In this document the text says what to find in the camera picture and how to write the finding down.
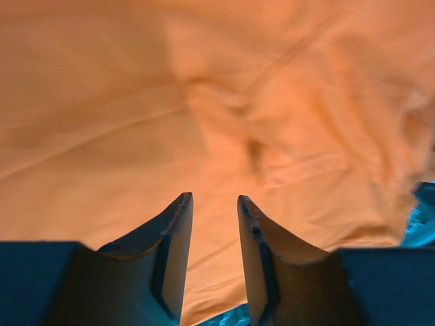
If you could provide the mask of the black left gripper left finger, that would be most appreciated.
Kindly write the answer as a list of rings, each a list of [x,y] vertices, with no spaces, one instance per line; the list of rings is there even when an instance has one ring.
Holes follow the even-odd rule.
[[[178,325],[193,196],[92,250],[76,241],[1,243],[2,325]]]

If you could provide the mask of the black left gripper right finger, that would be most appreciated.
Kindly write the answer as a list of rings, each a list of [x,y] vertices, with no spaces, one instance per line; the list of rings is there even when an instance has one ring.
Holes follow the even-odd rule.
[[[237,202],[252,325],[433,325],[434,250],[328,252]]]

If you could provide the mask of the orange t-shirt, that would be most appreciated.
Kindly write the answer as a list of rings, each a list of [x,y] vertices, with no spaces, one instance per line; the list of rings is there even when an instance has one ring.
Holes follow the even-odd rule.
[[[392,247],[433,178],[433,1],[1,2],[1,239],[98,248],[192,192],[183,325],[246,300],[240,195]]]

